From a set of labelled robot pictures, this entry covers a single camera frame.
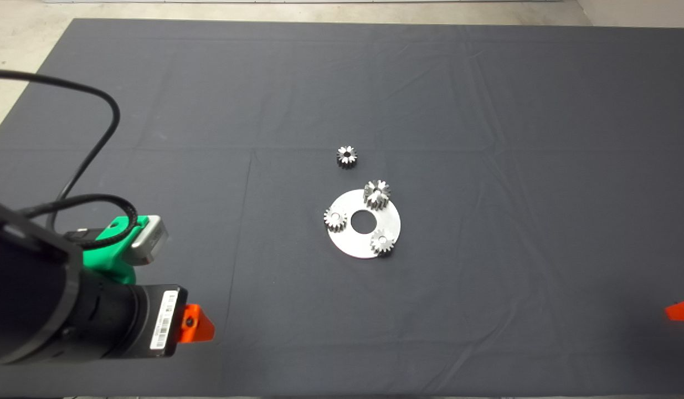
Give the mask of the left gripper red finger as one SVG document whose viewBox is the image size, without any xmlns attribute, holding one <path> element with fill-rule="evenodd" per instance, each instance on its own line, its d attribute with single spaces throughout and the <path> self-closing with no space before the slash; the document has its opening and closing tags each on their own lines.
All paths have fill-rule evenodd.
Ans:
<svg viewBox="0 0 684 399">
<path fill-rule="evenodd" d="M 186 305 L 180 325 L 179 342 L 207 342 L 215 338 L 215 326 L 199 305 Z"/>
</svg>

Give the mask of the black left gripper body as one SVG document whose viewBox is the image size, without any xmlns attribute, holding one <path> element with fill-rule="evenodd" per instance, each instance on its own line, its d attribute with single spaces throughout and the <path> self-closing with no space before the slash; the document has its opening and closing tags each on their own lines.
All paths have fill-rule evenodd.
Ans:
<svg viewBox="0 0 684 399">
<path fill-rule="evenodd" d="M 176 284 L 132 285 L 136 318 L 126 339 L 127 359 L 156 359 L 174 355 L 181 335 L 187 289 Z"/>
</svg>

